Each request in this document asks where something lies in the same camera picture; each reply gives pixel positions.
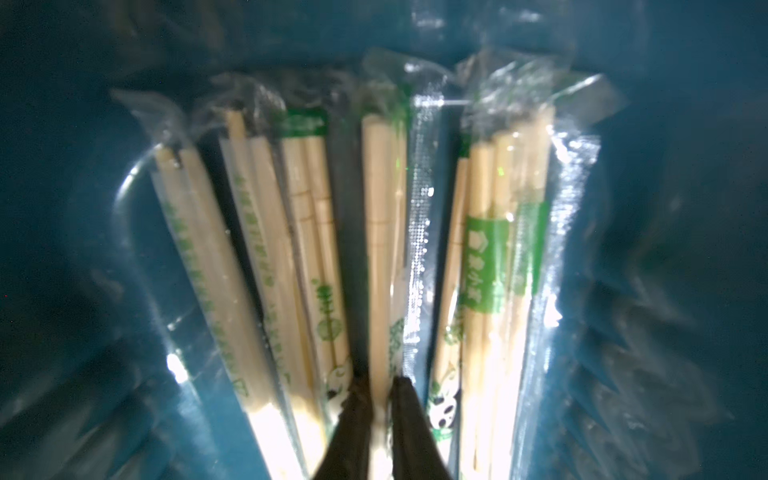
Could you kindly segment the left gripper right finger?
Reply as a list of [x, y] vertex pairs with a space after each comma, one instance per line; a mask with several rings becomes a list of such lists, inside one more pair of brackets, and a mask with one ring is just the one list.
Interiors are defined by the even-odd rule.
[[394, 479], [450, 480], [411, 380], [395, 377], [390, 396]]

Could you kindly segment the teal plastic storage box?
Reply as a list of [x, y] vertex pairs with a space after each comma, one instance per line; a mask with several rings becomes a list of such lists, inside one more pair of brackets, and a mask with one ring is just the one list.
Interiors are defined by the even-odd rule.
[[767, 475], [763, 1], [5, 1], [1, 475], [263, 479], [113, 87], [557, 47], [608, 76], [529, 479]]

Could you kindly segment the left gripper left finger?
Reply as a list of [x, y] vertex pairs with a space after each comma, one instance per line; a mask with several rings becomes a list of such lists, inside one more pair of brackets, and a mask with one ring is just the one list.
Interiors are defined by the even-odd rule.
[[355, 378], [314, 480], [368, 478], [373, 404], [367, 376]]

